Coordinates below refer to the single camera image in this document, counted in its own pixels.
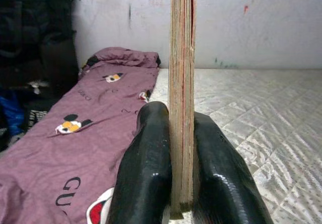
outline red paint spot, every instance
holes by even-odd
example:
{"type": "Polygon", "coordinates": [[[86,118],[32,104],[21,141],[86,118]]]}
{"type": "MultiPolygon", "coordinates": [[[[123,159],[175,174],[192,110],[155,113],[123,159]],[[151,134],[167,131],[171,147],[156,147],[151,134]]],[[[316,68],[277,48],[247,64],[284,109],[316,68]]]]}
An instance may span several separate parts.
{"type": "Polygon", "coordinates": [[[247,10],[248,10],[248,5],[245,5],[245,7],[244,7],[244,14],[247,13],[247,10]]]}

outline quilted pattern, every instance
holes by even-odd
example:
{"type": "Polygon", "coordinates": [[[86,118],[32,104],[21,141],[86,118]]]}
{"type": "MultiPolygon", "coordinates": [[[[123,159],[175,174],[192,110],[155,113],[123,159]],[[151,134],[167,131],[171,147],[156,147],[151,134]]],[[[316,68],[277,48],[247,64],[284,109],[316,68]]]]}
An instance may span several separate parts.
{"type": "MultiPolygon", "coordinates": [[[[167,103],[167,69],[151,100],[167,103]]],[[[195,110],[245,159],[274,223],[321,223],[322,70],[196,69],[195,110]]]]}

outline pink blanket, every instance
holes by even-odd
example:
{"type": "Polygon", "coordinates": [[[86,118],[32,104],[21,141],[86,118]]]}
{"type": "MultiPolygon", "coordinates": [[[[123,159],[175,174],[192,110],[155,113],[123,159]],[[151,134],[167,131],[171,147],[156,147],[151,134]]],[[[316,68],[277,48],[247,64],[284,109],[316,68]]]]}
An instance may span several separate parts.
{"type": "Polygon", "coordinates": [[[77,85],[0,159],[1,224],[103,221],[157,62],[156,53],[124,48],[88,61],[77,85]]]}

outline red and white patch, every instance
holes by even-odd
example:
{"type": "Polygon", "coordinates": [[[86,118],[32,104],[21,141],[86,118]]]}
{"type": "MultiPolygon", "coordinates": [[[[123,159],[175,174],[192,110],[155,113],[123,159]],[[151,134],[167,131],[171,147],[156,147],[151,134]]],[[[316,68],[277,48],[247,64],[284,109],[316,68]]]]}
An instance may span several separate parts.
{"type": "Polygon", "coordinates": [[[105,191],[86,211],[87,224],[105,224],[110,210],[114,188],[105,191]]]}

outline mattress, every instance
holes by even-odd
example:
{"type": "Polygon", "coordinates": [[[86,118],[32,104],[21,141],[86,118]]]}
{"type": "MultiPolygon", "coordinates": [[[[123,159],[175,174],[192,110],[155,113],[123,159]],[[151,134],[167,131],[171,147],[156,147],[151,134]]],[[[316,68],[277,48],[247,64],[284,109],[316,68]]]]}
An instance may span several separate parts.
{"type": "MultiPolygon", "coordinates": [[[[167,69],[150,100],[167,104],[167,69]]],[[[195,111],[245,159],[274,223],[322,223],[322,70],[196,69],[195,111]]]]}

